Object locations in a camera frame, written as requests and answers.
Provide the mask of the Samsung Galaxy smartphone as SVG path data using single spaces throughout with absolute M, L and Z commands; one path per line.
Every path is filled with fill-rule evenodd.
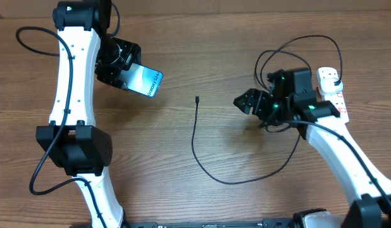
M 132 63 L 129 70 L 122 70 L 119 79 L 123 82 L 122 89 L 133 91 L 149 98 L 155 97 L 163 73 L 146 66 Z

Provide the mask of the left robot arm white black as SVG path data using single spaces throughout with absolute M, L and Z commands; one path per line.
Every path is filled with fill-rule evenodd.
M 111 1 L 61 1 L 54 9 L 58 84 L 49 123 L 35 133 L 44 159 L 78 185 L 92 227 L 128 226 L 109 175 L 111 136 L 96 125 L 94 82 L 152 98 L 163 79 L 161 72 L 142 65 L 138 44 L 108 32 L 115 9 Z

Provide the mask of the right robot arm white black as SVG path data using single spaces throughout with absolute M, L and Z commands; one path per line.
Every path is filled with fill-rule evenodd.
M 322 208 L 295 213 L 290 227 L 391 227 L 391 180 L 368 159 L 330 101 L 318 101 L 308 68 L 268 75 L 270 91 L 249 89 L 234 99 L 262 127 L 289 124 L 322 156 L 349 204 L 345 216 Z

